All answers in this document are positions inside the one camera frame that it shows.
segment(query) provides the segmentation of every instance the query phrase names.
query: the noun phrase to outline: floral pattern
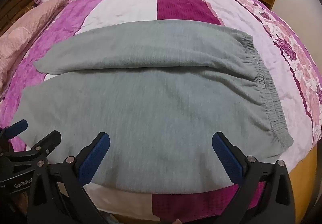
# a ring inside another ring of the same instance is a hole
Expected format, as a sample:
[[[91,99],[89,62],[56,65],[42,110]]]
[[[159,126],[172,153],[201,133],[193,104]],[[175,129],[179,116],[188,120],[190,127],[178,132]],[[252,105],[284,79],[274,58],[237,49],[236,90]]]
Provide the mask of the floral pattern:
[[[298,81],[298,88],[303,97],[306,111],[312,120],[312,147],[322,137],[322,90],[319,74],[314,70],[315,65],[305,54],[305,47],[301,46],[290,28],[274,17],[274,14],[257,0],[235,0],[252,13],[270,34],[274,43],[281,49],[281,53],[289,63],[290,69]]]

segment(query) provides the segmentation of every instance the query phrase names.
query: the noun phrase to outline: white wall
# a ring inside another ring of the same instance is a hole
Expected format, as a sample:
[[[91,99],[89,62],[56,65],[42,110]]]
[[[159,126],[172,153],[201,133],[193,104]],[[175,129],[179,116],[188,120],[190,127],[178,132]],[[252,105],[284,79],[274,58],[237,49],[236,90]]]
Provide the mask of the white wall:
[[[276,0],[272,9],[286,21],[322,72],[322,5],[318,0]]]

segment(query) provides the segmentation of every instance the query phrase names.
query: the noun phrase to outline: metal bolt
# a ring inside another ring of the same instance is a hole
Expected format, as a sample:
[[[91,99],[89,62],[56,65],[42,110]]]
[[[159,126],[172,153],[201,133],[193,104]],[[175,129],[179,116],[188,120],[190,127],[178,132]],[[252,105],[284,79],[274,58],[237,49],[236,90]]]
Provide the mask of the metal bolt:
[[[256,159],[255,159],[255,157],[254,157],[254,156],[248,156],[248,157],[247,157],[247,160],[248,160],[249,162],[255,162],[255,161],[256,161]]]
[[[74,161],[74,157],[70,156],[66,159],[67,163],[72,163]]]
[[[282,160],[278,160],[277,164],[279,164],[281,167],[283,167],[285,165],[285,162]]]
[[[37,166],[38,166],[38,167],[41,167],[42,165],[43,165],[43,161],[38,161],[38,162],[37,162]]]

